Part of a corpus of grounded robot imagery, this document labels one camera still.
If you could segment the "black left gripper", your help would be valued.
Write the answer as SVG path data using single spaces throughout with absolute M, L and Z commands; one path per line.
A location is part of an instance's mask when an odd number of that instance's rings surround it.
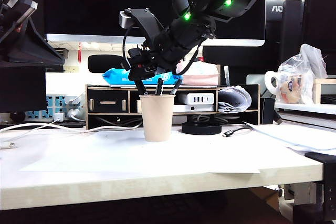
M 1 1 L 1 43 L 14 40 L 7 51 L 9 62 L 63 65 L 65 59 L 37 31 L 30 16 L 38 4 L 34 0 Z

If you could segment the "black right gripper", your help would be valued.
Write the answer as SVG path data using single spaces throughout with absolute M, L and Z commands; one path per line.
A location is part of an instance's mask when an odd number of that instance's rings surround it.
M 166 27 L 151 44 L 146 40 L 141 49 L 128 51 L 129 80 L 147 80 L 167 72 L 181 75 L 181 71 L 176 71 L 176 65 L 203 41 L 203 26 Z

